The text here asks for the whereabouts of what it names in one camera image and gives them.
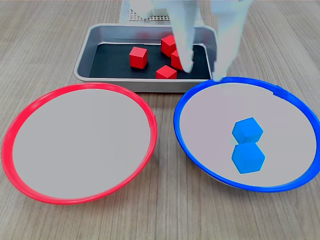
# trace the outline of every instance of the metal grate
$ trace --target metal grate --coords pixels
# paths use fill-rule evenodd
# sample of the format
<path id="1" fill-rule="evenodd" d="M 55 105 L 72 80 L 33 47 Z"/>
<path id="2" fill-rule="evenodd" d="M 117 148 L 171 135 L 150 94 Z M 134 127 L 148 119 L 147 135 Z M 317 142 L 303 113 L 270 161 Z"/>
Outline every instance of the metal grate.
<path id="1" fill-rule="evenodd" d="M 141 21 L 170 21 L 169 16 L 151 16 L 148 19 L 142 19 L 132 9 L 130 9 L 130 21 L 141 22 Z"/>

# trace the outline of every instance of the blue rim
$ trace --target blue rim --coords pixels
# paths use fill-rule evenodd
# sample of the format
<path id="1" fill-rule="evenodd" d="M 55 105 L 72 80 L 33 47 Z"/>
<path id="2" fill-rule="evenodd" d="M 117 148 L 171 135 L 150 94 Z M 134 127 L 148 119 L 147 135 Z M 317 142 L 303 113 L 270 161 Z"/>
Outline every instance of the blue rim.
<path id="1" fill-rule="evenodd" d="M 273 92 L 274 95 L 286 100 L 287 102 L 293 104 L 296 106 L 303 114 L 308 118 L 310 121 L 314 134 L 315 134 L 315 140 L 316 140 L 316 152 L 314 160 L 309 167 L 309 169 L 299 178 L 297 178 L 294 181 L 288 182 L 283 185 L 278 186 L 272 186 L 272 187 L 262 187 L 262 186 L 251 186 L 246 185 L 242 183 L 238 183 L 235 181 L 231 181 L 227 178 L 224 178 L 213 171 L 206 168 L 204 165 L 202 165 L 189 151 L 187 148 L 182 135 L 180 131 L 180 116 L 184 109 L 184 106 L 188 102 L 190 98 L 192 98 L 195 94 L 200 92 L 201 90 L 204 90 L 206 88 L 212 87 L 214 85 L 218 84 L 225 84 L 225 83 L 240 83 L 240 84 L 249 84 L 258 86 L 264 89 L 267 89 L 271 92 Z M 186 92 L 183 97 L 180 99 L 178 105 L 175 108 L 174 118 L 173 118 L 173 124 L 174 124 L 174 131 L 175 135 L 179 141 L 179 144 L 181 145 L 184 152 L 188 155 L 188 157 L 198 166 L 200 167 L 204 172 L 212 176 L 213 178 L 227 184 L 230 186 L 233 186 L 235 188 L 244 189 L 248 191 L 254 191 L 254 192 L 263 192 L 263 193 L 274 193 L 274 192 L 283 192 L 288 191 L 292 189 L 296 189 L 309 181 L 311 181 L 320 171 L 320 157 L 319 157 L 319 146 L 318 146 L 318 140 L 320 137 L 320 122 L 317 118 L 317 116 L 311 111 L 311 109 L 304 104 L 299 98 L 291 94 L 290 92 L 284 90 L 280 86 L 273 85 L 271 83 L 252 79 L 252 78 L 246 78 L 246 77 L 225 77 L 221 82 L 214 82 L 213 80 L 204 81 L 195 87 L 191 88 L 188 92 Z"/>

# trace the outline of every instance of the silver tray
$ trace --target silver tray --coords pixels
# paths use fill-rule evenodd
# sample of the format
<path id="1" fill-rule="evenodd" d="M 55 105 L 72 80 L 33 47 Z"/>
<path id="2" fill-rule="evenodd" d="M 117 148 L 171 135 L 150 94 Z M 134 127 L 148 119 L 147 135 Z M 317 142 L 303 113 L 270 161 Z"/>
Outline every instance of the silver tray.
<path id="1" fill-rule="evenodd" d="M 90 27 L 74 68 L 74 75 L 83 82 L 103 82 L 127 88 L 133 92 L 185 93 L 208 79 L 145 79 L 91 78 L 90 73 L 100 44 L 160 45 L 161 39 L 172 33 L 170 25 L 121 25 L 101 23 Z M 216 61 L 216 32 L 205 25 L 195 27 L 195 45 L 203 46 L 210 73 Z"/>

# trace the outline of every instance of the metal tray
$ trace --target metal tray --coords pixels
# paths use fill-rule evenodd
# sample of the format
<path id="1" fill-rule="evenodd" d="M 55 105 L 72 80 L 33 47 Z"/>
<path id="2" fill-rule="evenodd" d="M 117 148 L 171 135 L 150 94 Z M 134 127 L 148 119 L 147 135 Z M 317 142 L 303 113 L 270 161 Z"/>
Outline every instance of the metal tray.
<path id="1" fill-rule="evenodd" d="M 95 61 L 95 58 L 97 49 L 101 49 L 100 45 L 154 45 L 159 48 L 161 39 L 171 33 L 172 28 L 170 25 L 121 25 L 107 23 L 93 25 L 90 27 L 85 37 L 84 44 L 76 61 L 74 75 L 83 82 L 110 83 L 125 87 L 133 92 L 185 93 L 195 85 L 208 80 L 208 78 L 205 78 L 203 74 L 201 76 L 202 79 L 198 79 L 201 69 L 200 71 L 198 69 L 198 72 L 193 72 L 192 70 L 192 73 L 187 77 L 186 73 L 180 73 L 180 75 L 178 75 L 178 79 L 152 79 L 146 78 L 146 75 L 144 75 L 143 78 L 139 78 L 136 73 L 131 74 L 132 77 L 126 78 L 117 77 L 117 74 L 112 74 L 112 77 L 107 76 L 108 74 L 106 75 L 107 77 L 103 77 L 101 75 L 97 77 L 96 74 L 93 74 L 92 77 L 91 74 L 93 67 L 97 68 L 96 65 L 94 66 L 94 63 L 97 62 L 97 60 Z M 194 45 L 202 46 L 204 48 L 204 57 L 206 58 L 205 67 L 209 71 L 208 76 L 211 78 L 211 72 L 214 70 L 217 52 L 215 30 L 209 26 L 196 26 Z M 106 60 L 108 58 L 112 58 L 113 56 L 111 54 L 111 52 L 104 50 L 103 59 Z M 123 60 L 129 60 L 129 53 L 128 57 L 123 58 Z M 107 64 L 108 62 L 112 63 L 113 61 L 112 59 L 108 59 L 105 62 Z M 123 71 L 126 71 L 127 64 L 123 63 L 122 65 L 124 67 Z M 106 66 L 104 63 L 99 64 L 99 66 L 102 71 L 106 72 L 106 69 L 103 68 Z"/>

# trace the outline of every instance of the red rim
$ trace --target red rim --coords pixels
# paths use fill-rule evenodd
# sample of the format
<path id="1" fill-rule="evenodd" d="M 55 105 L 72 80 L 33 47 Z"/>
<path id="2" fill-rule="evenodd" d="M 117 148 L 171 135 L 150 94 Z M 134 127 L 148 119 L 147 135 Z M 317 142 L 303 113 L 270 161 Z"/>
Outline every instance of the red rim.
<path id="1" fill-rule="evenodd" d="M 19 177 L 15 165 L 14 165 L 14 160 L 13 160 L 13 148 L 14 148 L 14 143 L 16 136 L 21 128 L 21 126 L 24 124 L 24 122 L 28 119 L 28 117 L 33 114 L 37 109 L 39 109 L 41 106 L 46 104 L 47 102 L 51 101 L 52 99 L 59 97 L 63 94 L 67 94 L 73 91 L 78 91 L 78 90 L 84 90 L 84 89 L 101 89 L 101 90 L 109 90 L 113 91 L 116 93 L 123 94 L 132 100 L 134 100 L 136 103 L 140 105 L 140 107 L 143 109 L 143 111 L 146 114 L 146 117 L 149 122 L 149 127 L 150 127 L 150 144 L 149 148 L 138 166 L 138 168 L 134 171 L 132 175 L 130 175 L 127 179 L 119 183 L 117 186 L 92 195 L 88 197 L 82 197 L 82 198 L 73 198 L 73 199 L 64 199 L 64 198 L 56 198 L 56 197 L 51 197 L 47 196 L 44 194 L 41 194 L 29 186 L 27 186 L 22 179 Z M 130 181 L 133 180 L 141 171 L 142 169 L 147 165 L 149 162 L 151 156 L 153 155 L 155 148 L 156 148 L 156 143 L 157 143 L 157 137 L 158 137 L 158 128 L 157 128 L 157 121 L 156 117 L 153 114 L 152 109 L 150 106 L 136 93 L 121 87 L 121 86 L 116 86 L 113 84 L 108 84 L 108 83 L 80 83 L 80 84 L 74 84 L 70 86 L 65 86 L 62 88 L 59 88 L 57 90 L 54 90 L 37 100 L 35 100 L 33 103 L 31 103 L 29 106 L 27 106 L 13 121 L 13 123 L 10 125 L 8 131 L 5 134 L 4 140 L 3 140 L 3 145 L 2 145 L 2 165 L 4 172 L 10 182 L 23 194 L 27 195 L 30 198 L 33 198 L 35 200 L 38 200 L 40 202 L 48 203 L 48 204 L 58 204 L 58 205 L 70 205 L 70 204 L 81 204 L 81 203 L 87 203 L 90 201 L 94 201 L 100 198 L 103 198 L 107 195 L 110 195 L 114 193 L 115 191 L 121 189 L 124 187 L 126 184 L 128 184 Z"/>

